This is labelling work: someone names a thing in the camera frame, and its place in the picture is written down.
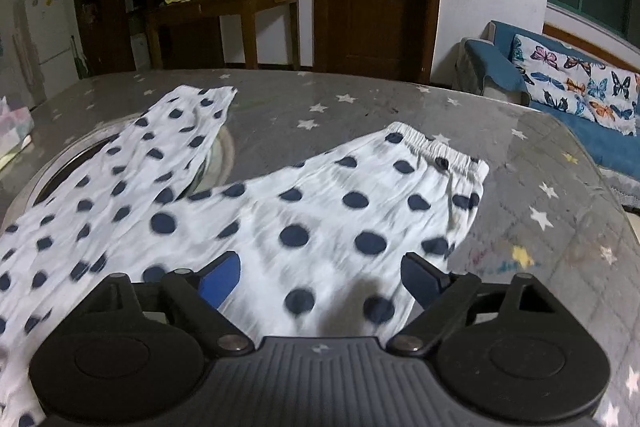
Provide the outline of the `wooden side table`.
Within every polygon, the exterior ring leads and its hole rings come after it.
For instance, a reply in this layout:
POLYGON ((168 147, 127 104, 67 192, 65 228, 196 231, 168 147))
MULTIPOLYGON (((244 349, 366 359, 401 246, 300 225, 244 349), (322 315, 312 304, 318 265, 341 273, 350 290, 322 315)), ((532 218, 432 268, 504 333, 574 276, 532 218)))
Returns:
POLYGON ((256 15, 258 13, 286 6, 290 19, 292 67, 299 70, 299 0, 186 0, 172 2, 152 12, 148 21, 148 39, 152 67, 163 69, 160 34, 162 26, 191 23, 222 16, 237 15, 241 19, 241 31, 246 69, 258 69, 256 15))

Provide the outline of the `tissue pack pink white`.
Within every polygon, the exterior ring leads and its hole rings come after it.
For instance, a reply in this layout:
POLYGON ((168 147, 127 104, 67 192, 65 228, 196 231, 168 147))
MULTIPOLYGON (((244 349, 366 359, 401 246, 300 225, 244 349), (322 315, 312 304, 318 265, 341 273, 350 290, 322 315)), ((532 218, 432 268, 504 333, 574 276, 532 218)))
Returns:
POLYGON ((34 120, 29 108, 19 99, 1 98, 0 166, 6 167, 24 148, 32 143, 34 120))

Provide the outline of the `white navy polka dot pants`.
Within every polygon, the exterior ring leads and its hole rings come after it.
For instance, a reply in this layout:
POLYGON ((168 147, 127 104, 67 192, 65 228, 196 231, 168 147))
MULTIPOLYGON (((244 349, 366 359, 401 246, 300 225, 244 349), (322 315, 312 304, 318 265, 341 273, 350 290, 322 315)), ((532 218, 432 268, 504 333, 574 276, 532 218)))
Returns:
POLYGON ((188 194, 234 96, 169 92, 3 232, 3 425, 40 421, 28 363, 107 274, 155 282, 234 251, 241 276, 222 311, 250 337, 386 340, 412 308, 402 256, 446 268, 476 217, 485 161, 394 122, 267 176, 188 194))

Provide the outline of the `round induction cooktop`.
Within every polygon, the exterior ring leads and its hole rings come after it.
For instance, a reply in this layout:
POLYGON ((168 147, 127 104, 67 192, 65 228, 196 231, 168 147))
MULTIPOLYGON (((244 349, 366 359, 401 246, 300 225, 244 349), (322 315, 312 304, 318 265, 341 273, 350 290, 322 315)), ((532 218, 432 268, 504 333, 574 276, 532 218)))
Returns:
MULTIPOLYGON (((81 139, 70 143, 65 150, 47 162, 29 182, 21 189, 9 205, 4 215, 7 225, 20 217, 29 208, 38 205, 51 195, 68 176, 86 161, 96 156, 107 143, 115 139, 115 131, 122 130, 124 124, 113 121, 105 127, 91 131, 81 139)), ((204 188, 221 185, 231 173, 234 163, 234 144, 226 127, 222 127, 214 144, 209 149, 206 159, 191 184, 183 191, 181 197, 191 195, 204 188)))

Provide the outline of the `white refrigerator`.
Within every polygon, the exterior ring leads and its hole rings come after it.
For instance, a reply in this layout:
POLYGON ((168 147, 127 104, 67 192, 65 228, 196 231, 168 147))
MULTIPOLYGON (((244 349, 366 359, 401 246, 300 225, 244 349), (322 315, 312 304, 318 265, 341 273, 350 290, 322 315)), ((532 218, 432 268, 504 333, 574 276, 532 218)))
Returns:
POLYGON ((78 80, 64 0, 24 0, 29 41, 46 99, 78 80))

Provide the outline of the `blue sectional sofa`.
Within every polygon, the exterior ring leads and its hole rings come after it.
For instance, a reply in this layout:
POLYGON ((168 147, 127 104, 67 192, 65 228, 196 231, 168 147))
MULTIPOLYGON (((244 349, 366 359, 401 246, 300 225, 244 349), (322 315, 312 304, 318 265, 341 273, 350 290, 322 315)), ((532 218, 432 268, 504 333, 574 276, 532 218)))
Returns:
POLYGON ((492 20, 458 46, 457 90, 548 113, 577 136, 620 205, 639 211, 639 74, 492 20))

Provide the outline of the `grey star quilted table cover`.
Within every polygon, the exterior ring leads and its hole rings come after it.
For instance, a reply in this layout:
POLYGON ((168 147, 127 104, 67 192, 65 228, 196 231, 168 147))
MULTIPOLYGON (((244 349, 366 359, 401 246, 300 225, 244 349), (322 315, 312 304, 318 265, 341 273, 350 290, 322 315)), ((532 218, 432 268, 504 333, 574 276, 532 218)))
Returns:
POLYGON ((536 110, 437 87, 278 70, 168 70, 81 80, 34 108, 32 143, 1 173, 9 225, 39 185, 119 118, 180 84, 238 89, 229 129, 232 180, 402 121, 477 153, 490 171, 480 213, 452 266, 501 281, 537 275, 596 336, 612 364, 598 416, 639 421, 639 219, 561 121, 536 110))

